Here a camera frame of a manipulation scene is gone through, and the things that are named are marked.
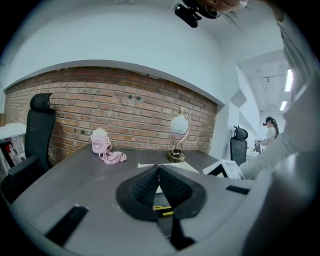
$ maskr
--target chair headrest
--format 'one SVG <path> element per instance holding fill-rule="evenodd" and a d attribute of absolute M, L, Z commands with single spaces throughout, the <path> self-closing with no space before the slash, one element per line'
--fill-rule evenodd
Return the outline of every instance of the chair headrest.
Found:
<path fill-rule="evenodd" d="M 234 126 L 234 137 L 238 140 L 246 140 L 248 138 L 248 132 L 245 129 Z"/>
<path fill-rule="evenodd" d="M 37 112 L 48 112 L 50 107 L 49 97 L 52 93 L 38 93 L 30 101 L 30 108 Z"/>

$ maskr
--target white ceiling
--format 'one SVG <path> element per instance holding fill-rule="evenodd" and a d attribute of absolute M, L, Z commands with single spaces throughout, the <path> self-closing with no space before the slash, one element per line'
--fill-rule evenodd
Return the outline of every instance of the white ceiling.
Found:
<path fill-rule="evenodd" d="M 28 38 L 43 24 L 65 12 L 101 3 L 114 5 L 115 2 L 121 1 L 125 3 L 134 1 L 135 4 L 151 5 L 165 9 L 173 9 L 176 4 L 182 4 L 182 0 L 44 0 L 30 13 L 19 36 L 22 40 Z M 245 33 L 245 30 L 249 30 L 255 22 L 273 15 L 269 8 L 259 1 L 250 1 L 247 7 L 238 10 L 236 15 L 229 15 L 238 27 L 224 16 L 218 19 L 203 18 L 198 22 L 199 27 L 209 31 L 219 39 L 219 36 L 231 35 L 235 31 L 239 32 L 239 30 Z M 288 64 L 285 60 L 242 68 L 252 86 L 261 111 L 279 110 L 282 101 L 289 99 L 288 93 L 284 93 L 287 69 Z"/>
<path fill-rule="evenodd" d="M 284 59 L 241 68 L 261 111 L 279 111 L 283 101 L 290 102 L 290 92 L 285 92 L 288 68 Z"/>

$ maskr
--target black camera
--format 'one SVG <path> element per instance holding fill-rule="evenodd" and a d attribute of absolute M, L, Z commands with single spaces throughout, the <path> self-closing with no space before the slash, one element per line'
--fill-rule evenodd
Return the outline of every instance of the black camera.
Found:
<path fill-rule="evenodd" d="M 198 27 L 198 21 L 202 19 L 202 17 L 200 17 L 197 13 L 208 19 L 216 19 L 219 17 L 217 11 L 203 8 L 197 3 L 196 0 L 182 1 L 186 7 L 184 7 L 182 4 L 176 4 L 174 7 L 174 13 L 192 28 Z"/>

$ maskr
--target brick wall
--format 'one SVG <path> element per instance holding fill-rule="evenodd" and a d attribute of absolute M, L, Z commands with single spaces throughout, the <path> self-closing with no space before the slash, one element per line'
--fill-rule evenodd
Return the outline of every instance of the brick wall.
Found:
<path fill-rule="evenodd" d="M 26 123 L 30 99 L 39 93 L 53 93 L 50 107 L 57 111 L 49 144 L 53 164 L 88 144 L 92 131 L 99 127 L 108 132 L 113 146 L 171 149 L 183 137 L 170 132 L 179 106 L 191 114 L 183 148 L 210 150 L 217 104 L 168 80 L 105 67 L 43 73 L 6 91 L 7 123 Z"/>

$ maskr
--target lamp base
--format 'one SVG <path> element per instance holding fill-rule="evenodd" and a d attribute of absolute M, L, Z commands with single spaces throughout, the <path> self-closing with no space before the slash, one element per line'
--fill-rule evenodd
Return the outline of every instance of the lamp base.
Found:
<path fill-rule="evenodd" d="M 186 160 L 186 155 L 183 150 L 174 149 L 170 150 L 167 154 L 168 159 L 173 163 L 182 163 Z"/>

